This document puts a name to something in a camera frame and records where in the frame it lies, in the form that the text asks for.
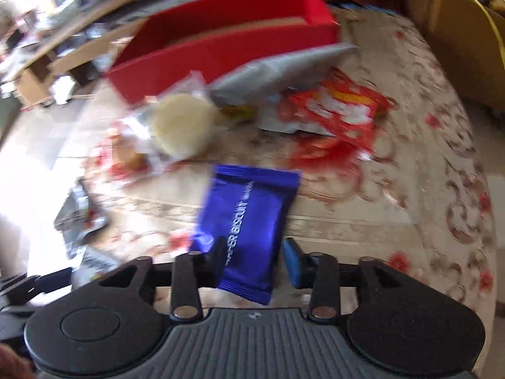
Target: floral tablecloth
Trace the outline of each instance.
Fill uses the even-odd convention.
[[[355,82],[377,89],[395,104],[378,129],[372,160],[351,169],[304,173],[285,236],[306,252],[341,263],[362,256],[388,261],[408,275],[462,302],[483,320],[489,347],[496,288],[494,226],[488,188],[476,159],[465,110],[440,64],[412,23],[378,11],[337,12],[342,38],[361,50],[338,66]],[[64,156],[85,157],[109,121],[127,109],[105,83],[83,112]],[[167,233],[191,228],[203,203],[214,163],[284,168],[294,141],[288,135],[241,125],[222,132],[200,159],[122,190],[93,187],[109,209],[111,225],[93,244],[124,260],[173,258]],[[88,179],[92,177],[86,165]],[[270,306],[306,307],[279,267]],[[168,289],[156,306],[167,305]],[[233,294],[202,290],[204,306],[258,307]],[[342,310],[357,305],[349,288]]]

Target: yellow wire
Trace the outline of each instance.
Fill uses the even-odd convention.
[[[491,29],[494,32],[494,36],[496,37],[496,40],[498,41],[498,47],[500,49],[500,55],[502,57],[502,64],[503,64],[503,69],[505,69],[505,45],[503,44],[503,39],[502,36],[500,35],[500,31],[498,30],[498,27],[494,23],[493,18],[489,14],[489,11],[487,10],[486,7],[484,7],[479,0],[474,0],[475,4],[477,4],[480,9],[484,12],[484,14],[487,17],[487,20],[489,21],[489,24],[491,25]]]

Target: clear plastic wrapper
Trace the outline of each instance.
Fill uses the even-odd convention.
[[[113,123],[97,150],[95,164],[100,166],[103,182],[124,187],[142,178],[163,173],[170,161],[152,147],[149,137],[127,117]]]
[[[171,86],[147,106],[121,120],[134,135],[170,163],[191,158],[211,141],[219,111],[207,95],[199,72]]]

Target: round black pad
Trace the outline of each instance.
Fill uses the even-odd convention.
[[[97,284],[32,315],[25,341],[35,364],[59,376],[111,376],[140,363],[165,331],[137,292]]]
[[[484,326],[466,306],[434,293],[436,303],[426,306],[402,289],[360,305],[348,320],[351,342],[368,360],[403,375],[470,369],[484,344]]]

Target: gray ribbed plate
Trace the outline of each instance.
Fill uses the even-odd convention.
[[[357,355],[337,328],[311,323],[299,309],[213,309],[200,323],[173,328],[152,358],[114,376],[115,379],[397,377],[400,376]],[[474,378],[463,372],[453,379]]]

